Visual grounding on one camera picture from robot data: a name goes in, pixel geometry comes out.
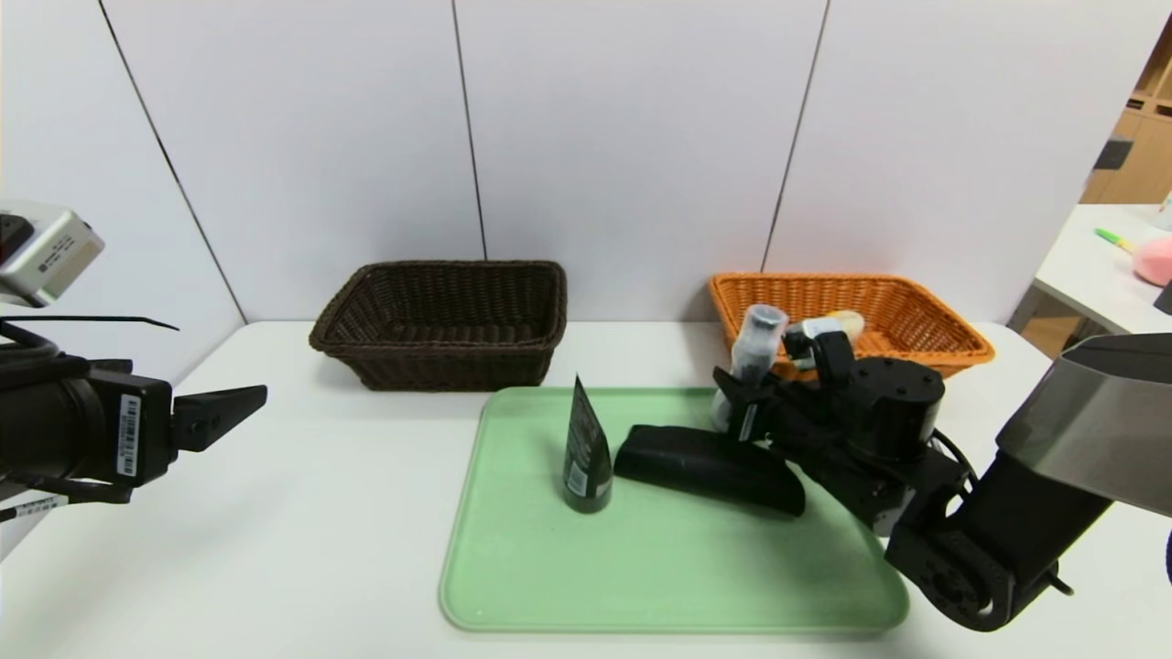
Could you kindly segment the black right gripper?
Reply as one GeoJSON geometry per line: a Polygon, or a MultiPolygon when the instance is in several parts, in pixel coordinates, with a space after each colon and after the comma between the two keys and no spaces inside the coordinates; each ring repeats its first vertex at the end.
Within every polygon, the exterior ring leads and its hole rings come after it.
{"type": "Polygon", "coordinates": [[[808,453],[825,437],[829,389],[819,381],[766,373],[761,383],[747,383],[720,366],[713,379],[730,405],[729,439],[763,443],[774,453],[808,453]]]}

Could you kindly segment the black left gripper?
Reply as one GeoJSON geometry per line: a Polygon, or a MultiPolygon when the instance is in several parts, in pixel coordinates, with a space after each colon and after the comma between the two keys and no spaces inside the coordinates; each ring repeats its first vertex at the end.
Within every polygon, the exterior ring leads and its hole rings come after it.
{"type": "Polygon", "coordinates": [[[166,380],[113,371],[4,392],[4,467],[143,485],[166,471],[175,450],[202,453],[260,410],[268,387],[182,395],[171,415],[172,393],[166,380]]]}

